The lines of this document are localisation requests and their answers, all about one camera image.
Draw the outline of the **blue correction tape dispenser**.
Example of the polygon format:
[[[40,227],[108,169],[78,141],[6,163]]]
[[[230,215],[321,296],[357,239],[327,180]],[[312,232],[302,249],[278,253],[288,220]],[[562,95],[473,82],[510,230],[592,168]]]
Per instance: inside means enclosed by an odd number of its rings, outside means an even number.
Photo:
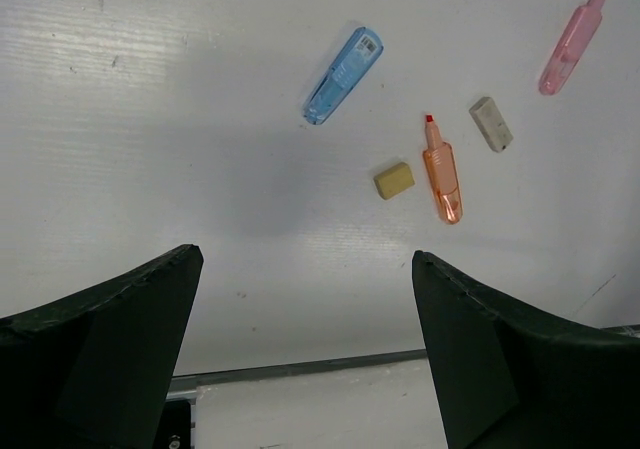
[[[357,28],[338,52],[307,98],[302,114],[311,125],[322,125],[360,83],[384,51],[370,28]]]

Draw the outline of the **orange correction tape dispenser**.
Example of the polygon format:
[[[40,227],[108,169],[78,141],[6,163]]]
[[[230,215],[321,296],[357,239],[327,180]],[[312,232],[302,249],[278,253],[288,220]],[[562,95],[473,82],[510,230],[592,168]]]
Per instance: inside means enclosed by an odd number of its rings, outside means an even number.
[[[446,142],[431,114],[425,115],[427,147],[423,160],[440,218],[457,224],[463,215],[462,198],[452,146]]]

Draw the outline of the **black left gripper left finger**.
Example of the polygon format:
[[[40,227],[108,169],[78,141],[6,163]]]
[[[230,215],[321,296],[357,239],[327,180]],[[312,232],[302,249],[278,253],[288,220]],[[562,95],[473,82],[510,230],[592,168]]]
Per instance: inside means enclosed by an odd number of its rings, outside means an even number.
[[[2,447],[152,447],[203,263],[181,245],[2,318]]]

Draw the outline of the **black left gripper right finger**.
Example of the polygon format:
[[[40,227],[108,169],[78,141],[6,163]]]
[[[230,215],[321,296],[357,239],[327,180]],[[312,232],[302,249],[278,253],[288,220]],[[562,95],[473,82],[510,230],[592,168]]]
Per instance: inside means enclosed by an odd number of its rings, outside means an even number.
[[[413,290],[451,448],[635,448],[639,329],[593,328],[428,252]]]

